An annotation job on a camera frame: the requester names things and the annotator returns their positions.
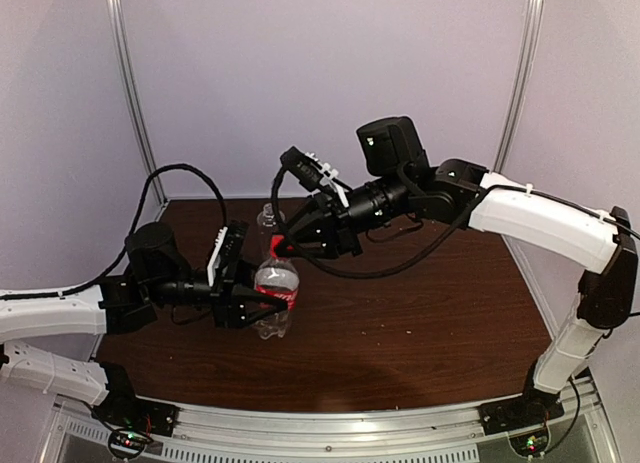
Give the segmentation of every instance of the wooden table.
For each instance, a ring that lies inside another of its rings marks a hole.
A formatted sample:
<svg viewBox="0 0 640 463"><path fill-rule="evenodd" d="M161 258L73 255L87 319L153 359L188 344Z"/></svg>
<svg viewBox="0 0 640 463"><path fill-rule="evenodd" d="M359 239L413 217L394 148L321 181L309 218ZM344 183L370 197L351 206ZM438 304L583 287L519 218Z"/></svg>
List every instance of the wooden table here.
<svg viewBox="0 0 640 463"><path fill-rule="evenodd" d="M229 201L230 216L254 223L262 203ZM283 208L291 214L298 203L285 201ZM216 203L174 201L163 221L191 264L204 265L220 227ZM427 223L392 243L366 242L364 255L334 264L384 268L415 254L443 228ZM255 258L255 225L252 230L245 254ZM174 326L165 309L142 331L107 336L98 360L124 365L142 396L246 410L360 411L520 392L528 367L549 343L497 235L458 231L417 266L382 280L343 280L304 261L296 266L300 294L282 339L216 329L210 320Z"/></svg>

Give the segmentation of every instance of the black cable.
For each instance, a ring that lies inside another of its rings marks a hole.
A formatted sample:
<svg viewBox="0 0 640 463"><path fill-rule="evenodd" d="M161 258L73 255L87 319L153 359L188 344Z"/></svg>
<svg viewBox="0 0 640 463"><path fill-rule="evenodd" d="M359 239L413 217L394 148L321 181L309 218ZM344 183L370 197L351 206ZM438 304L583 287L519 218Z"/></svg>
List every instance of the black cable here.
<svg viewBox="0 0 640 463"><path fill-rule="evenodd" d="M190 325L191 323L196 323L198 321L204 320L206 317L211 315L211 310L200 313L196 316L192 316L191 318L185 318L184 320L176 319L176 306L171 307L171 323L177 326Z"/></svg>
<svg viewBox="0 0 640 463"><path fill-rule="evenodd" d="M107 423L106 421L104 421L102 418L100 418L100 416L98 416L98 414L95 412L95 410L93 409L93 407L87 403L86 401L82 401L82 400L77 400L80 403L82 403L84 406L87 407L87 409L89 410L89 412L91 413L91 416L93 416L93 418L95 418L96 420L98 420L98 422L104 426L107 431L109 431L109 437L107 438L107 449L109 450L109 453L111 453L111 456L113 456L114 458L117 458L119 460L124 460L124 459L129 459L132 460L134 458L137 458L138 456L140 456L144 450L147 448L148 445L150 445L151 443L154 442L154 439L151 438L151 436L149 435L144 435L142 433L140 433L139 431L136 431L132 428L114 428L112 427L109 423ZM114 448L112 448L112 444L118 442L118 440L120 439L120 437L125 437L126 439L131 439L130 435L133 434L134 435L134 442L136 443L140 443L141 445L143 445L142 448L136 450L135 453L126 453L124 451L117 451Z"/></svg>
<svg viewBox="0 0 640 463"><path fill-rule="evenodd" d="M131 227L129 228L129 232L127 233L127 236L131 236L136 230L136 227L138 226L138 222L140 221L140 217L142 216L142 209L144 208L144 203L147 199L147 193L149 192L149 187L151 186L151 183L153 182L153 180L158 176L160 176L162 173L166 173L168 171L175 171L175 170L181 170L181 171L187 171L189 173L193 173L194 175L196 175L202 181L205 182L205 184L216 195L216 199L218 200L218 204L220 205L220 211L222 212L222 224L223 226L227 226L227 206L224 202L224 197L222 196L222 193L220 193L220 190L218 189L216 184L213 182L213 180L209 176L207 176L206 173L199 170L195 166L189 165L187 163L174 163L171 165L165 165L158 168L147 177L146 181L144 182L142 194L140 195L140 200L138 201L138 207L136 209L135 216L133 217L133 221L131 222ZM50 292L42 292L42 293L9 293L9 294L0 296L0 300L31 300L35 298L55 298L57 296L69 296L69 295L74 295L76 293L80 293L81 291L91 288L97 282L99 282L100 280L105 278L107 275L109 275L109 273L111 273L116 268L116 266L120 264L120 262L122 261L125 255L126 255L126 249L123 247L120 253L118 254L118 256L116 257L116 259L114 260L114 262L111 263L102 273L100 273L98 276L96 276L92 280L87 281L86 283L83 283L81 285L74 286L72 288L69 288L61 292L50 291Z"/></svg>
<svg viewBox="0 0 640 463"><path fill-rule="evenodd" d="M552 451L555 451L562 444L562 442L567 439L567 437L569 436L569 433L571 433L571 430L573 430L573 427L576 426L576 422L578 421L578 417L580 416L580 405L581 405L580 392L578 391L578 388L576 388L576 384L573 382L573 380L569 380L569 383L573 388L573 392L576 394L576 414L573 415L571 424L569 425L569 428L567 428L567 431L564 432L564 435L562 435L562 437L557 441L555 445L553 445L551 448L544 451L545 456L551 453Z"/></svg>
<svg viewBox="0 0 640 463"><path fill-rule="evenodd" d="M376 243L376 244L389 243L390 241L400 238L401 236L405 236L410 233L415 233L416 231L419 231L422 228L424 228L424 222L422 220L416 221L413 218L411 218L409 215L405 215L405 216L409 218L412 222L416 223L416 225L411 226L409 228L402 228L396 231L393 235L385 236L384 238L374 238L373 236L370 235L371 230L367 230L364 233L365 238L369 240L371 243Z"/></svg>

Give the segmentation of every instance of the white backdrop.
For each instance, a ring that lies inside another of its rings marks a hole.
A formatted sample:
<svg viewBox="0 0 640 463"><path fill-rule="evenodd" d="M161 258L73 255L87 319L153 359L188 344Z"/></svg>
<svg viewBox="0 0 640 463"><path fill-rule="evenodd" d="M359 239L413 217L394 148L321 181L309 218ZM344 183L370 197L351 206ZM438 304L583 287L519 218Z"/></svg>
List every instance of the white backdrop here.
<svg viewBox="0 0 640 463"><path fill-rule="evenodd" d="M291 145L359 184L355 130L390 115L413 118L433 164L493 164L527 0L122 1L158 164L197 164L225 195L265 196Z"/></svg>
<svg viewBox="0 0 640 463"><path fill-rule="evenodd" d="M640 227L640 0L545 0L540 44L506 173ZM580 268L522 245L558 323ZM636 292L635 310L640 310ZM640 318L600 344L591 367L625 463L640 454Z"/></svg>
<svg viewBox="0 0 640 463"><path fill-rule="evenodd" d="M145 178L106 3L0 0L0 28L0 288L81 283L122 248ZM86 358L93 342L37 346ZM52 401L0 385L2 462L34 461Z"/></svg>

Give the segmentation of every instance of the clear plastic bottle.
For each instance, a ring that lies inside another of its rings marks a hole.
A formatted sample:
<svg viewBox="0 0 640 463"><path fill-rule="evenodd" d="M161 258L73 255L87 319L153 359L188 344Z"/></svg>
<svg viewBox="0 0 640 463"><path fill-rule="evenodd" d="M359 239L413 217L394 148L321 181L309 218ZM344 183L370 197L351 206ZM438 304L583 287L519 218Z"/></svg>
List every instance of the clear plastic bottle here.
<svg viewBox="0 0 640 463"><path fill-rule="evenodd" d="M280 216L284 221L284 213L280 212ZM262 212L258 215L258 232L260 238L260 254L262 260L266 260L271 256L271 238L274 232L278 228L276 223L276 217L271 207L271 203L266 203L262 209Z"/></svg>
<svg viewBox="0 0 640 463"><path fill-rule="evenodd" d="M281 239L274 237L272 245ZM270 251L271 255L258 268L255 277L255 289L267 295L276 296L286 300L289 304L287 311L281 311L263 320L254 323L258 335L263 340L278 335L283 338L291 326L292 311L298 296L300 277L298 270L290 260L278 258Z"/></svg>

